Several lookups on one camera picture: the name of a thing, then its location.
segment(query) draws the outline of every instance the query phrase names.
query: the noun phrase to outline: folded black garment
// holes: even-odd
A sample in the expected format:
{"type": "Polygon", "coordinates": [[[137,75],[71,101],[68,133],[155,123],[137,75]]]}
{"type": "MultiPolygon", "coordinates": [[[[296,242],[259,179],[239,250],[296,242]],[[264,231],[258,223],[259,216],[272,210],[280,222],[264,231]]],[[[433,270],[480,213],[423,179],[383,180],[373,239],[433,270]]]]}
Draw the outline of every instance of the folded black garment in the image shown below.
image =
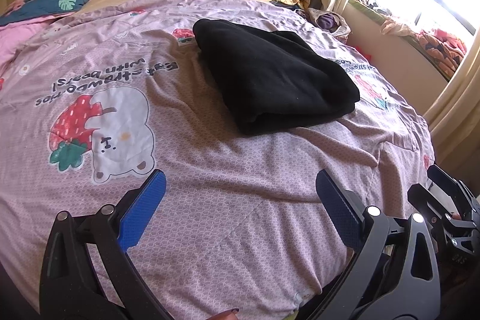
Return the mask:
{"type": "Polygon", "coordinates": [[[252,135],[333,121],[360,93],[339,64],[296,33],[201,19],[193,32],[241,132],[252,135]]]}

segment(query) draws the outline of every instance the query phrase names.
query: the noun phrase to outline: green sill trim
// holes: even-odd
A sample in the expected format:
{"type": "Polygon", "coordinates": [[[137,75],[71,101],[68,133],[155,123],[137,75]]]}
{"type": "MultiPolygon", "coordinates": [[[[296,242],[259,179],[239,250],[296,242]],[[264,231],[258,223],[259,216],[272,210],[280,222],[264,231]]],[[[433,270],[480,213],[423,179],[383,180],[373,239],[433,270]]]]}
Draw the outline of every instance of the green sill trim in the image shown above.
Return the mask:
{"type": "MultiPolygon", "coordinates": [[[[383,23],[386,21],[386,18],[382,15],[379,14],[376,11],[373,11],[369,7],[366,7],[363,3],[360,3],[359,1],[356,0],[349,0],[349,4],[352,5],[355,9],[357,9],[359,12],[367,16],[369,19],[371,19],[373,22],[377,23],[378,25],[382,26],[383,23]]],[[[437,64],[436,61],[433,57],[431,57],[421,46],[420,44],[414,40],[413,37],[411,36],[398,36],[402,39],[404,39],[407,43],[409,43],[412,47],[414,47],[418,52],[420,52],[423,57],[425,57],[431,65],[435,67],[435,69],[440,72],[440,74],[445,78],[445,80],[448,82],[450,81],[450,77],[441,70],[437,64]]]]}

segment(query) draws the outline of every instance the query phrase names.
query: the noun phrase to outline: blue gripper pad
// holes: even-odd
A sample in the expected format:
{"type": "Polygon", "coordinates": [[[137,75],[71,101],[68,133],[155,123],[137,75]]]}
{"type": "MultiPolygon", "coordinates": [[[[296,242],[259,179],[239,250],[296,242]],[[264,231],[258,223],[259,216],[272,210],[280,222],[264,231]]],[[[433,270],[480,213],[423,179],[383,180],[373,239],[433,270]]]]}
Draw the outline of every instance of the blue gripper pad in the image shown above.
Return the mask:
{"type": "Polygon", "coordinates": [[[326,170],[318,173],[315,187],[343,244],[357,253],[360,252],[363,248],[361,213],[365,207],[359,210],[362,202],[358,196],[348,190],[342,192],[326,170]]]}
{"type": "Polygon", "coordinates": [[[120,220],[118,244],[124,252],[135,247],[167,189],[165,174],[158,170],[142,185],[142,192],[120,220]]]}

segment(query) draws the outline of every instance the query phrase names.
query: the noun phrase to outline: leaf print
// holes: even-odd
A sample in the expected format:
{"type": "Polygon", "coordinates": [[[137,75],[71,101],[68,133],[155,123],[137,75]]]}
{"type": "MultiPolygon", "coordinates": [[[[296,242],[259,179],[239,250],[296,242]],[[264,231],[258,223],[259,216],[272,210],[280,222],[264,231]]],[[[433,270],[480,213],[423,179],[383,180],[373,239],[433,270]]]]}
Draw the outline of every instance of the leaf print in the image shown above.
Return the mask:
{"type": "Polygon", "coordinates": [[[59,0],[58,5],[62,10],[72,10],[77,0],[59,0]]]}

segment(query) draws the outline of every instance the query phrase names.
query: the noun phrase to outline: bed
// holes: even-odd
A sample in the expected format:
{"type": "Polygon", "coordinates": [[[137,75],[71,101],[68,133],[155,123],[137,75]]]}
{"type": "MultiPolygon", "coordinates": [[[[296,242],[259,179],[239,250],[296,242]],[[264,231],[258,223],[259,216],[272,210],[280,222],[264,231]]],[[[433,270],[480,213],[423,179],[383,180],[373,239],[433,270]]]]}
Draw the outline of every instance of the bed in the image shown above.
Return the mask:
{"type": "Polygon", "coordinates": [[[94,213],[159,168],[166,195],[129,256],[163,306],[177,319],[236,307],[240,319],[283,319],[351,256],[316,195],[318,171],[406,216],[407,190],[427,185],[434,161],[424,119],[356,50],[263,0],[90,0],[33,36],[11,69],[0,262],[36,308],[56,214],[94,213]],[[199,59],[199,19],[296,32],[345,69],[360,102],[326,124],[242,135],[199,59]],[[111,138],[95,143],[94,129],[111,138]]]}

